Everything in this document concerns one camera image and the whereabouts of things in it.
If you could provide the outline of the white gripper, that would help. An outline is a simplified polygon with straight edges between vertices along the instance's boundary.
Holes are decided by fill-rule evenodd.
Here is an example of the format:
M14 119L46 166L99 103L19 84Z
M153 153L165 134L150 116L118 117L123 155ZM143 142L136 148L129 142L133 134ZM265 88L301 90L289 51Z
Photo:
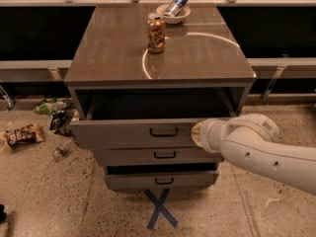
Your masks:
M229 127L226 121L216 118L199 122L191 130L194 143L209 153L219 152L221 142L228 134Z

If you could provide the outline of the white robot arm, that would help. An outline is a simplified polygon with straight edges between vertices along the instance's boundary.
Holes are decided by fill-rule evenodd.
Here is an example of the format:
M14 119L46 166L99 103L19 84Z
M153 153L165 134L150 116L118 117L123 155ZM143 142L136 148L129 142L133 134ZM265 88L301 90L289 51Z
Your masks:
M277 124L267 116L208 118L192 128L204 151L220 153L230 164L316 195L316 149L279 144Z

